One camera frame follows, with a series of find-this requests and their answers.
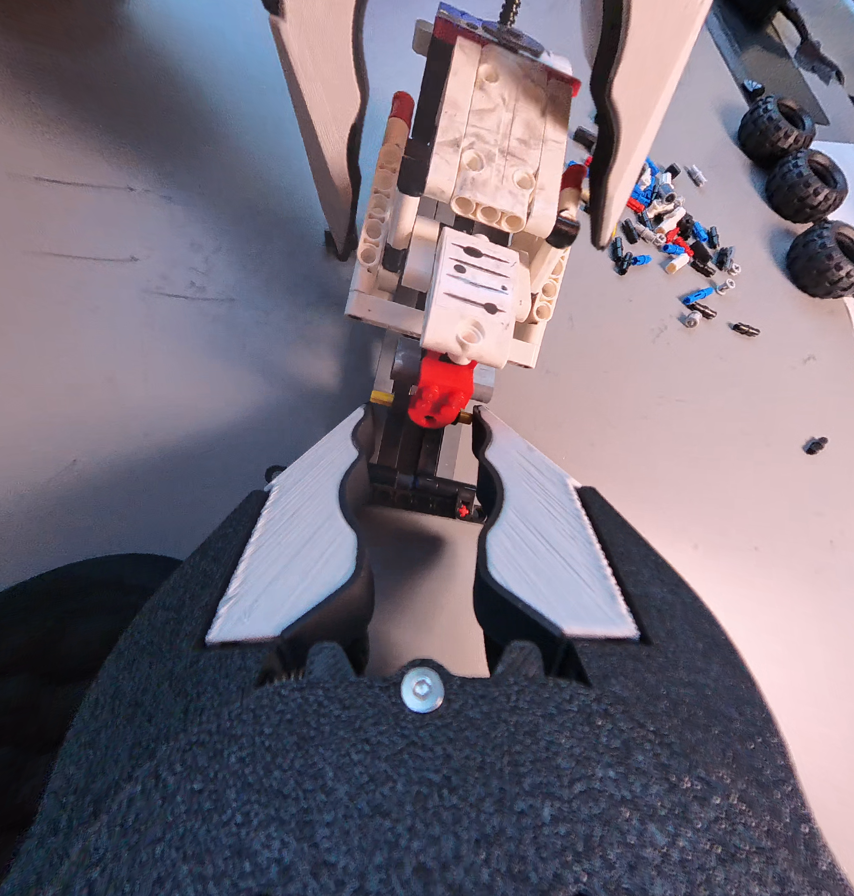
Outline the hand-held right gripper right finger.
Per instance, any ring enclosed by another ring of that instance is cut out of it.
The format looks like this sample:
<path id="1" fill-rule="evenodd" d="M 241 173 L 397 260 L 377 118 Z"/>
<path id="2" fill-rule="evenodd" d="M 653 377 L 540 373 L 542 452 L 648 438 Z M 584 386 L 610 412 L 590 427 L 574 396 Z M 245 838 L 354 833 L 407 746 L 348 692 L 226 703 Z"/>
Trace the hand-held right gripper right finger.
<path id="1" fill-rule="evenodd" d="M 475 453 L 497 488 L 482 532 L 488 585 L 554 636 L 636 641 L 636 625 L 578 495 L 580 484 L 488 409 Z"/>

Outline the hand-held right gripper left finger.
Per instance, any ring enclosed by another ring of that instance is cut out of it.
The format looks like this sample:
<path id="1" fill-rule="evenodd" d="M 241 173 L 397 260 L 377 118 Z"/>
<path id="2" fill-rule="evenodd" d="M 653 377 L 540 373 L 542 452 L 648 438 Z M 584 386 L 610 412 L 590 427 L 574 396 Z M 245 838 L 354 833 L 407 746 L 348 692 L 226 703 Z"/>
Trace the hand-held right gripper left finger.
<path id="1" fill-rule="evenodd" d="M 359 407 L 276 477 L 206 644 L 346 643 L 366 632 L 374 584 L 356 514 L 373 446 L 372 411 Z"/>

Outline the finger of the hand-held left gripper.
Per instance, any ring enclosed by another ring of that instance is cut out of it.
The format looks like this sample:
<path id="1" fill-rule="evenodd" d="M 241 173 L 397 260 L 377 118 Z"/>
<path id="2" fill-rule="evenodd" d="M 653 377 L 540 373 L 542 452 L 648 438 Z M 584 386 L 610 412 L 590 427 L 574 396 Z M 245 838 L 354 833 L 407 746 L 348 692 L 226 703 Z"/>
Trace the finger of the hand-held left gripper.
<path id="1" fill-rule="evenodd" d="M 589 167 L 591 240 L 605 249 L 656 138 L 709 1 L 585 1 L 598 135 Z"/>
<path id="2" fill-rule="evenodd" d="M 357 247 L 368 99 L 366 1 L 268 1 L 266 11 L 334 252 Z"/>

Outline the toy brick vehicle model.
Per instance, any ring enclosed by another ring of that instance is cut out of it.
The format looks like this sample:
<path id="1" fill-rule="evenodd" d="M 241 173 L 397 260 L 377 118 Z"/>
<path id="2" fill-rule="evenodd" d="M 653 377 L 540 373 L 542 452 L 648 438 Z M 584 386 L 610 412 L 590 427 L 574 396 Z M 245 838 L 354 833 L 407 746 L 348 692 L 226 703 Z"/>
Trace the toy brick vehicle model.
<path id="1" fill-rule="evenodd" d="M 393 97 L 345 315 L 385 331 L 371 403 L 372 502 L 462 521 L 483 514 L 453 478 L 458 428 L 495 373 L 536 365 L 585 169 L 566 165 L 579 82 L 515 28 L 440 4 L 417 23 L 417 99 Z"/>

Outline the grey desk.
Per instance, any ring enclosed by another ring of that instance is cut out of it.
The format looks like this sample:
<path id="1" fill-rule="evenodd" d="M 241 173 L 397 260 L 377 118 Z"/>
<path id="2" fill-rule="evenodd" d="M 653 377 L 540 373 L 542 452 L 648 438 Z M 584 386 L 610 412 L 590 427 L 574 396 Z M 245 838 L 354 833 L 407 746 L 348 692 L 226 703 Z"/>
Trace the grey desk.
<path id="1" fill-rule="evenodd" d="M 690 209 L 743 266 L 719 319 L 684 329 L 693 271 L 619 277 L 583 233 L 491 407 L 728 630 L 854 885 L 854 333 L 783 273 L 743 109 L 703 32 L 651 155 L 708 177 Z M 323 227 L 258 2 L 0 2 L 0 588 L 188 555 L 368 397 L 381 333 Z"/>

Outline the black flat plate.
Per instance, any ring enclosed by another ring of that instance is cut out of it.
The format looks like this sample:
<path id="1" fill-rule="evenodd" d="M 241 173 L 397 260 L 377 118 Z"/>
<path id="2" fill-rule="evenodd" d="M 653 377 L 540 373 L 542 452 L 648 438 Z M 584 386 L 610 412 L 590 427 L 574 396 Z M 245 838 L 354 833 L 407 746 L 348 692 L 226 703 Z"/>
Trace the black flat plate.
<path id="1" fill-rule="evenodd" d="M 851 2 L 717 1 L 706 27 L 748 103 L 763 94 L 791 98 L 825 125 L 817 80 L 836 84 L 854 106 Z"/>

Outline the black rubber tyre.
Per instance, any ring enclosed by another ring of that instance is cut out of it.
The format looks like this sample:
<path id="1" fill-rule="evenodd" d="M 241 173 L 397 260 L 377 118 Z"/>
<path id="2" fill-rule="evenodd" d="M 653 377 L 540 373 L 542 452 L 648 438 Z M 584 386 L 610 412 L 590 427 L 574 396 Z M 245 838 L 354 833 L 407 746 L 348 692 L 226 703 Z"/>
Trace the black rubber tyre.
<path id="1" fill-rule="evenodd" d="M 811 115 L 791 98 L 777 95 L 756 99 L 742 117 L 737 133 L 741 150 L 762 168 L 808 148 L 815 138 Z"/>
<path id="2" fill-rule="evenodd" d="M 822 220 L 791 243 L 786 267 L 791 282 L 818 298 L 854 295 L 854 227 Z"/>
<path id="3" fill-rule="evenodd" d="M 812 148 L 792 152 L 769 172 L 765 185 L 769 206 L 793 223 L 813 223 L 836 211 L 848 195 L 844 171 L 825 153 Z"/>

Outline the pile of small brick parts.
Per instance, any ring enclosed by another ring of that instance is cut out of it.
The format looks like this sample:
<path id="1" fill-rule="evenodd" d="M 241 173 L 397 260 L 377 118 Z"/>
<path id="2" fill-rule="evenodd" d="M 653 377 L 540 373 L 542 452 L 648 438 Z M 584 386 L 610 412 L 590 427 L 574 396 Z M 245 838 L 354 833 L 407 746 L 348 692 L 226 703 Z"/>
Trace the pile of small brick parts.
<path id="1" fill-rule="evenodd" d="M 615 224 L 608 253 L 614 272 L 625 276 L 638 267 L 660 263 L 667 274 L 693 270 L 705 285 L 680 297 L 680 321 L 687 328 L 717 317 L 715 297 L 734 289 L 741 272 L 734 249 L 722 246 L 715 226 L 704 227 L 676 190 L 677 176 L 687 173 L 695 185 L 705 179 L 695 166 L 667 167 L 645 160 L 628 199 L 624 217 Z"/>

